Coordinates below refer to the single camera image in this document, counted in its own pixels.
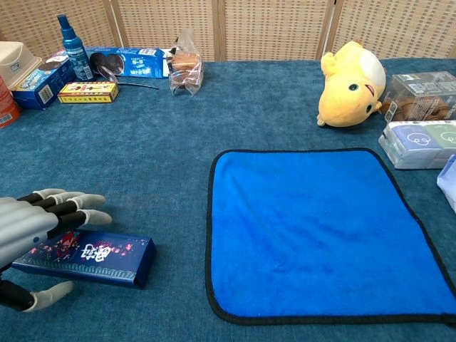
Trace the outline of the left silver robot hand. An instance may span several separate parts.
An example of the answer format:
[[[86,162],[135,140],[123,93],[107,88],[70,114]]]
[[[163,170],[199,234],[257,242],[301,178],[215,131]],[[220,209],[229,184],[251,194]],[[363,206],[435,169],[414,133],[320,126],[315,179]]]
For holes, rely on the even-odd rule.
[[[112,217],[94,209],[105,197],[60,188],[35,190],[20,198],[1,198],[1,271],[19,257],[59,234],[86,224],[110,224]],[[69,294],[65,281],[43,291],[29,291],[1,279],[1,305],[20,312],[44,309]]]

